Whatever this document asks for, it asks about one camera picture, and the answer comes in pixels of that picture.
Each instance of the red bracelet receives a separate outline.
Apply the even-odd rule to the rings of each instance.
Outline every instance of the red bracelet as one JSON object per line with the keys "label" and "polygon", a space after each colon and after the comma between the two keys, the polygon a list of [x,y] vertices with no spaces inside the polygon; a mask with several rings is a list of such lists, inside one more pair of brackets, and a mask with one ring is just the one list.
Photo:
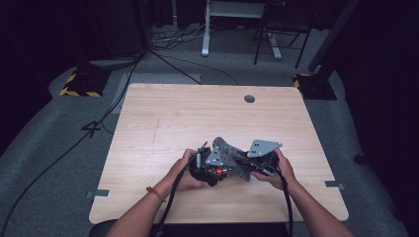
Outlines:
{"label": "red bracelet", "polygon": [[161,196],[161,194],[159,193],[159,192],[157,192],[156,190],[154,190],[153,188],[151,188],[151,187],[147,187],[147,189],[146,189],[149,193],[154,193],[155,195],[157,195],[160,199],[161,199],[161,201],[163,201],[163,202],[166,202],[166,199],[165,198],[163,198],[162,196]]}

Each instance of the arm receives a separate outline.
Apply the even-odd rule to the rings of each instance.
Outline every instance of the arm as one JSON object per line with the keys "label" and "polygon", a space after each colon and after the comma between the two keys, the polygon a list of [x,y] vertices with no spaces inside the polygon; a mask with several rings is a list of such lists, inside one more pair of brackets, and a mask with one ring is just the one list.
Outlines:
{"label": "arm", "polygon": [[[166,199],[172,191],[172,185],[176,179],[176,176],[188,163],[189,158],[195,153],[196,151],[187,149],[183,157],[173,165],[167,175],[154,186],[154,190],[159,192],[162,197]],[[189,171],[185,171],[185,174],[178,185],[177,191],[193,188],[203,188],[207,186],[207,183],[195,180]],[[159,196],[156,194],[147,193],[123,216],[121,216],[121,218],[109,231],[107,236],[148,236],[157,211],[159,210],[162,203],[163,201]]]}
{"label": "arm", "polygon": [[[311,236],[354,236],[351,231],[326,208],[324,208],[295,178],[290,161],[277,149],[280,157],[280,168],[287,180],[290,196],[301,213]],[[268,177],[257,172],[252,175],[256,179],[269,182],[279,190],[283,184],[279,177]]]}

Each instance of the table top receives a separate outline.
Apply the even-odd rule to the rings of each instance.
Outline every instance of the table top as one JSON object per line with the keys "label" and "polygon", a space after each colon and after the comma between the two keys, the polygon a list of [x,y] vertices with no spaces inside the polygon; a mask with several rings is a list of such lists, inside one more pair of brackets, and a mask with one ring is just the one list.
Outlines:
{"label": "table top", "polygon": [[[251,95],[254,103],[244,97]],[[253,139],[278,141],[301,184],[338,219],[348,210],[303,99],[292,87],[131,84],[114,134],[90,221],[121,217],[155,185],[186,148],[216,137],[247,151]],[[156,216],[164,212],[163,203]],[[302,220],[293,204],[293,218]],[[214,187],[177,192],[165,223],[288,221],[284,193],[230,176]]]}

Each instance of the hand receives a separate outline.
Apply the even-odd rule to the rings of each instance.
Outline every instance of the hand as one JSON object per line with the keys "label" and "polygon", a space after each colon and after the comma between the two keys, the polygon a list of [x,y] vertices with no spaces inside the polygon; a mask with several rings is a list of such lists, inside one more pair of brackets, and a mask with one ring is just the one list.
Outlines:
{"label": "hand", "polygon": [[[163,178],[160,183],[167,184],[166,187],[169,187],[169,193],[172,189],[173,182],[175,181],[178,174],[182,171],[182,169],[188,164],[189,159],[197,154],[197,151],[186,149],[182,158],[176,161],[176,163],[172,166],[169,170],[167,175]],[[198,188],[205,188],[208,187],[209,184],[207,182],[198,181],[194,177],[191,176],[189,170],[186,170],[179,185],[177,187],[177,191],[188,190],[188,189],[198,189]]]}
{"label": "hand", "polygon": [[[280,158],[279,169],[281,169],[281,173],[283,174],[284,178],[286,178],[287,183],[293,184],[296,182],[295,174],[293,173],[293,167],[290,164],[289,159],[287,159],[283,152],[280,149],[276,149],[275,152],[278,154]],[[252,176],[254,176],[257,180],[263,182],[269,182],[271,185],[279,190],[283,190],[283,182],[281,181],[279,176],[265,176],[258,172],[252,172]]]}

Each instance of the gray carpet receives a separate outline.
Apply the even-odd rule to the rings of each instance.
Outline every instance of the gray carpet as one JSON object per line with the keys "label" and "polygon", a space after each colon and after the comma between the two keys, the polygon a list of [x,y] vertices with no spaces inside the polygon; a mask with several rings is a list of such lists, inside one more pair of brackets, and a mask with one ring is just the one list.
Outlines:
{"label": "gray carpet", "polygon": [[[276,60],[269,48],[263,48],[258,64],[253,65],[256,43],[252,42],[253,32],[246,30],[213,32],[208,57],[201,57],[201,38],[156,52],[208,66],[165,57],[184,72],[199,75],[203,84],[235,85],[235,80],[239,85],[292,86],[295,74],[307,72],[306,66],[325,36],[326,31],[313,31],[299,69],[293,68],[298,52],[286,49],[282,50],[283,59]],[[52,101],[22,129],[0,159],[1,223],[24,188],[85,134],[81,127],[99,120],[107,111],[127,71],[121,69],[111,74],[103,98],[58,96],[72,70],[69,68],[50,84]],[[181,74],[151,53],[138,63],[134,73],[135,77]],[[342,191],[349,210],[345,224],[357,236],[407,236],[402,223],[393,217],[391,200],[377,176],[368,165],[353,162],[354,156],[362,151],[344,88],[336,73],[330,82],[337,101],[305,101],[305,104],[333,174],[346,187]],[[113,131],[118,118],[119,114],[109,115],[104,120],[106,129]],[[91,201],[85,195],[97,188],[113,137],[101,128],[29,189],[13,212],[5,236],[88,236],[93,225],[88,218]],[[302,222],[295,224],[294,233],[308,236]]]}

